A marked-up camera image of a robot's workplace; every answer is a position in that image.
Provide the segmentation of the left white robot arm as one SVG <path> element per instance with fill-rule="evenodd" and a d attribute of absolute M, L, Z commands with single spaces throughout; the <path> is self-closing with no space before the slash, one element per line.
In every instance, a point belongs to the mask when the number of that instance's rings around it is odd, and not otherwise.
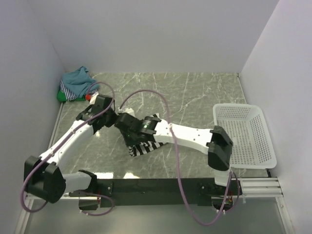
<path fill-rule="evenodd" d="M 98 191 L 94 173 L 80 170 L 63 174 L 64 167 L 80 145 L 102 127 L 111 127 L 117 118 L 113 110 L 114 99 L 97 95 L 95 102 L 78 114 L 71 128 L 58 142 L 40 156 L 30 156 L 24 163 L 22 191 L 49 203 L 56 203 L 65 193 L 82 191 L 91 196 Z"/>

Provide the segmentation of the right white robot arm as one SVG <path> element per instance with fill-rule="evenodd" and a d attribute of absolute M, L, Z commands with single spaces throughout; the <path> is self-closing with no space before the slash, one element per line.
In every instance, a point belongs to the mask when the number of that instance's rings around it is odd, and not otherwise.
<path fill-rule="evenodd" d="M 233 141 L 222 127 L 191 128 L 169 123 L 156 115 L 140 120 L 129 113 L 121 113 L 115 127 L 122 133 L 128 147 L 152 142 L 177 143 L 202 152 L 208 157 L 208 165 L 213 169 L 214 190 L 224 195 L 231 189 L 228 178 Z"/>

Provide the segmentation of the black white striped tank top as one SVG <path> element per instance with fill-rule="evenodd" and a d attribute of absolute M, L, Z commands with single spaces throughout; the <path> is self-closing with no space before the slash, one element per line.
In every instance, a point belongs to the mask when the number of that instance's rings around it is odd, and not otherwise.
<path fill-rule="evenodd" d="M 163 142 L 152 142 L 152 141 L 140 142 L 140 143 L 136 143 L 136 144 L 129 145 L 129 146 L 128 146 L 128 143 L 126 143 L 126 146 L 128 147 L 129 155 L 131 157 L 145 155 L 164 145 L 165 143 Z"/>

